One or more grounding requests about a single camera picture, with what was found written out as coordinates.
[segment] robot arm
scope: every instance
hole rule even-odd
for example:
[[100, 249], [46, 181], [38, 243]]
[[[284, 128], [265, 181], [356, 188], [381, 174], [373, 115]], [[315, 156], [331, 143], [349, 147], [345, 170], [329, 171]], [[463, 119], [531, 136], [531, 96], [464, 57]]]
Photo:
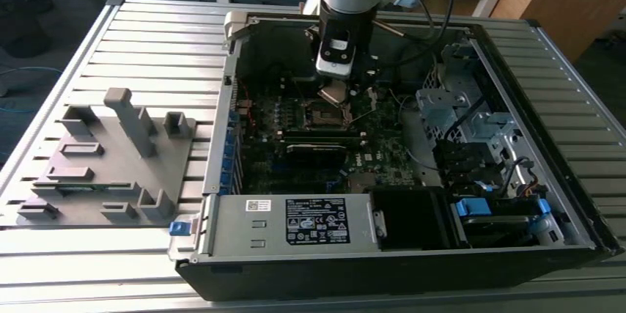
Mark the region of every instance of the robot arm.
[[316, 71], [347, 80], [355, 56], [368, 52], [372, 20], [380, 0], [320, 0], [320, 50]]

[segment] circuit board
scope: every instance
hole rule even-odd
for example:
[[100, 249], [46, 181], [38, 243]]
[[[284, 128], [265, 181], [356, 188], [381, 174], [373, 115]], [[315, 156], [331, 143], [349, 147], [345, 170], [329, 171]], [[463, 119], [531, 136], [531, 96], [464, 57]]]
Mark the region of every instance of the circuit board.
[[284, 79], [239, 94], [244, 194], [357, 194], [415, 185], [399, 105], [371, 88], [333, 106]]

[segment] white sticker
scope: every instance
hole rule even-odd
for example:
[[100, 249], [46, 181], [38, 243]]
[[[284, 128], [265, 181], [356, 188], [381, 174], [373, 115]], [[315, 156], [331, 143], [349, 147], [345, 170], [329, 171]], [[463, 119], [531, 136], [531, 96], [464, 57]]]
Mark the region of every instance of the white sticker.
[[245, 201], [245, 211], [247, 212], [268, 212], [272, 210], [272, 201], [268, 199], [257, 201], [257, 200], [247, 200]]

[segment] power supply label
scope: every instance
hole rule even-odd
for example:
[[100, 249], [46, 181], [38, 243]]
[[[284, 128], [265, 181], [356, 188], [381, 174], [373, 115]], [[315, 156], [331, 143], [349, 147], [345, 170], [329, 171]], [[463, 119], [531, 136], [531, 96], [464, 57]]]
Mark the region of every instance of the power supply label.
[[287, 242], [297, 245], [349, 243], [345, 199], [287, 199]]

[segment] aluminum extrusion table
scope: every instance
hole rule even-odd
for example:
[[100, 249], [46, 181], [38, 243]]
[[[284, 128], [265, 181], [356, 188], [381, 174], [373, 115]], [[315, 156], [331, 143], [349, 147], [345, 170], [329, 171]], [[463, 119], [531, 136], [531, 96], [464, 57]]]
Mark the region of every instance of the aluminum extrusion table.
[[[14, 223], [10, 200], [29, 196], [64, 127], [68, 104], [93, 104], [111, 86], [133, 90], [132, 103], [160, 117], [175, 108], [199, 121], [179, 213], [199, 210], [213, 107], [225, 51], [225, 13], [289, 12], [291, 7], [184, 1], [111, 0], [0, 173], [0, 226]], [[383, 18], [415, 14], [383, 13]], [[454, 22], [476, 22], [455, 18]], [[626, 237], [626, 133], [543, 30], [524, 21], [479, 21], [511, 66], [535, 110], [615, 235]], [[626, 256], [550, 274], [502, 290], [311, 301], [205, 302], [167, 257], [165, 229], [10, 229], [0, 231], [0, 311], [172, 312], [363, 309], [436, 304], [436, 312], [471, 303], [476, 312], [554, 309], [586, 312], [626, 304]]]

